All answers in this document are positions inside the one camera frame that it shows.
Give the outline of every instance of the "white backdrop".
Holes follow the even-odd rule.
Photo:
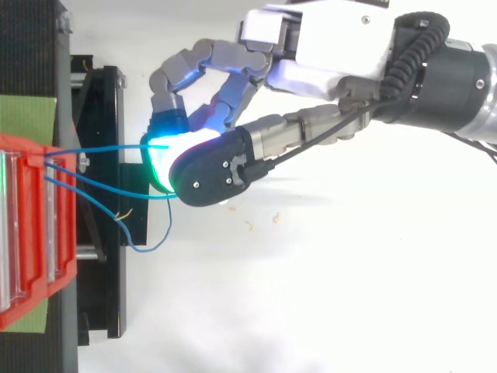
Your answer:
[[[131,144],[146,131],[148,76],[162,61],[204,37],[232,40],[246,11],[264,2],[64,3],[75,15],[72,53],[128,77]],[[441,12],[451,37],[484,44],[497,43],[492,6],[392,0],[391,8]],[[189,111],[221,83],[209,74],[189,89]],[[241,123],[316,104],[263,91]],[[497,168],[478,151],[373,123],[224,206],[174,201],[167,243],[145,255],[129,249],[127,332],[92,333],[80,372],[495,372],[496,187]],[[151,244],[167,228],[166,206],[150,204]]]

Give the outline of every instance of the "green paper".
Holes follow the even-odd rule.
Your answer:
[[[9,333],[45,333],[47,325],[48,299],[44,299],[33,311],[19,321],[14,322],[3,332]]]
[[[50,97],[0,95],[0,134],[28,138],[52,145],[57,99]],[[45,333],[48,299],[4,332]]]
[[[0,96],[0,134],[52,145],[56,103],[53,97]]]

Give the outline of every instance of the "silver cylinder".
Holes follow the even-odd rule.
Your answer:
[[[497,143],[497,45],[487,44],[483,50],[490,64],[490,82],[488,95],[476,117],[461,128],[457,135],[469,140]]]

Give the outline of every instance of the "black metal bracket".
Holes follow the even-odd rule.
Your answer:
[[[123,144],[123,90],[121,72],[113,66],[82,72],[81,61],[92,66],[89,56],[73,56],[82,83],[72,88],[73,121],[82,148]],[[90,164],[84,176],[135,193],[148,193],[144,167],[123,163],[119,152],[87,154]],[[148,202],[84,185],[85,192],[123,220],[134,239],[143,245],[147,237]],[[78,204],[78,244],[93,246],[97,260],[78,261],[78,342],[87,345],[89,330],[107,330],[109,338],[126,331],[126,242],[116,222],[82,199]]]

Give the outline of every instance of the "black cable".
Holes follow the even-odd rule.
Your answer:
[[[497,158],[494,155],[489,154],[488,155],[492,161],[497,165]]]
[[[475,149],[477,149],[477,150],[479,150],[481,152],[485,152],[488,155],[490,155],[491,157],[497,157],[497,152],[496,151],[493,151],[493,150],[487,148],[486,146],[484,146],[483,144],[481,144],[479,142],[467,140],[465,138],[460,138],[456,134],[449,134],[447,132],[444,132],[444,134],[446,134],[447,136],[450,136],[450,137],[452,137],[452,138],[454,138],[454,139],[462,142],[463,144],[469,145],[472,148],[475,148]]]
[[[274,167],[280,165],[281,163],[287,161],[288,159],[292,159],[294,156],[299,155],[299,154],[305,152],[306,150],[312,148],[313,146],[323,142],[327,138],[336,134],[338,131],[341,131],[343,128],[347,127],[349,124],[351,124],[356,119],[359,119],[364,114],[369,113],[370,111],[375,111],[376,109],[379,109],[383,106],[392,105],[396,102],[397,102],[397,100],[385,101],[385,102],[379,102],[379,103],[371,103],[363,108],[358,109],[355,113],[350,114],[347,118],[343,119],[336,126],[323,132],[322,134],[320,134],[316,138],[313,138],[312,140],[307,141],[301,147],[294,149],[291,152],[288,152],[287,154],[283,154],[276,159],[266,161],[265,164],[266,164],[267,169],[273,169]]]
[[[445,43],[450,32],[449,21],[444,16],[432,12],[409,13],[395,20],[395,27],[417,28],[421,21],[428,26],[416,37],[409,47],[393,61],[381,83],[380,94],[384,99],[398,99],[402,91],[418,73],[423,62]]]

